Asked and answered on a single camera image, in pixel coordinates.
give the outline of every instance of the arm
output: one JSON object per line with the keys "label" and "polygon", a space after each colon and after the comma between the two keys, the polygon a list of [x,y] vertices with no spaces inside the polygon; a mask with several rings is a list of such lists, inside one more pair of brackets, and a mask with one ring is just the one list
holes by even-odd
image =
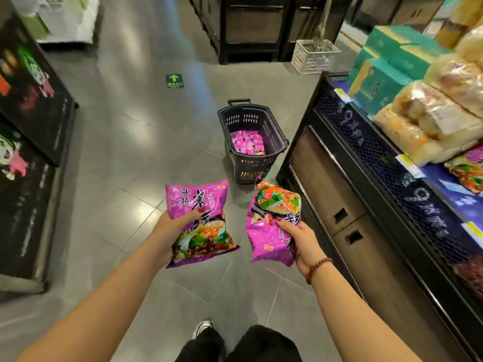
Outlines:
{"label": "arm", "polygon": [[[326,255],[313,231],[303,222],[300,229],[280,221],[281,229],[295,239],[297,267],[306,277]],[[344,362],[421,362],[412,350],[359,297],[332,263],[322,264],[311,283],[330,335]]]}
{"label": "arm", "polygon": [[165,212],[153,232],[126,261],[47,334],[27,347],[17,362],[107,362],[121,343],[156,273],[171,258],[184,226],[200,218],[192,211],[177,219]]}

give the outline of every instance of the shoe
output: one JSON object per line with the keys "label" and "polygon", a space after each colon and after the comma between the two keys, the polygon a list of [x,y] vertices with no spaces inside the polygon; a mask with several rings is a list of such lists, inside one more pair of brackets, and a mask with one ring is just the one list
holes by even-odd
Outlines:
{"label": "shoe", "polygon": [[198,335],[200,335],[205,329],[208,328],[214,328],[213,321],[211,321],[210,319],[202,320],[202,322],[198,324],[193,333],[193,339],[196,339]]}

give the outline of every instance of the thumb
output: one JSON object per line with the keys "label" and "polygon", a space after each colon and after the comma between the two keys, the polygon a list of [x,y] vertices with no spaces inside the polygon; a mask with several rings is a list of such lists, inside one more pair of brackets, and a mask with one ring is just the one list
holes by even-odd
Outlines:
{"label": "thumb", "polygon": [[193,222],[196,219],[200,219],[204,212],[205,212],[204,208],[199,208],[197,210],[190,211],[188,213],[185,213],[183,216],[174,219],[173,223],[181,231],[189,223]]}
{"label": "thumb", "polygon": [[301,230],[297,226],[288,221],[277,220],[277,225],[283,231],[287,231],[289,234],[291,234],[293,238],[297,237],[301,232]]}

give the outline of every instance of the gray tile floor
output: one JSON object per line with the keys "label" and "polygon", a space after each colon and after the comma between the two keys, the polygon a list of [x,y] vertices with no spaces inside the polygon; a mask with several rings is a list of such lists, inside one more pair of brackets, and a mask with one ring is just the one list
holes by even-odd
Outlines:
{"label": "gray tile floor", "polygon": [[[232,177],[216,111],[250,97],[270,107],[289,139],[318,76],[289,64],[219,66],[187,0],[103,0],[96,49],[48,58],[81,105],[51,258],[52,289],[0,304],[0,359],[13,360],[137,246],[166,210],[167,183]],[[167,89],[181,73],[184,89]],[[269,173],[274,180],[283,157]],[[211,317],[233,348],[251,324],[292,338],[304,361],[340,361],[315,295],[295,267],[251,263],[250,188],[231,184],[227,228],[241,251],[163,269],[114,361],[173,361]]]}

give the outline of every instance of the hand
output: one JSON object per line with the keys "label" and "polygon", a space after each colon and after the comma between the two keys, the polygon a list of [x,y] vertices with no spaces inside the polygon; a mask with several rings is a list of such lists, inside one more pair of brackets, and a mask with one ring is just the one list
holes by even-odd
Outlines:
{"label": "hand", "polygon": [[313,230],[302,221],[300,222],[300,228],[290,222],[281,220],[277,221],[277,225],[294,238],[295,245],[297,245],[295,264],[297,264],[300,273],[306,278],[309,275],[310,266],[315,265],[326,257],[324,251],[319,246]]}
{"label": "hand", "polygon": [[164,267],[171,260],[173,254],[172,245],[184,227],[194,220],[200,219],[204,212],[205,210],[200,208],[197,211],[185,213],[176,219],[171,219],[168,211],[161,215],[156,225],[154,225],[153,231],[146,239],[146,243],[151,243],[156,249],[160,268]]}

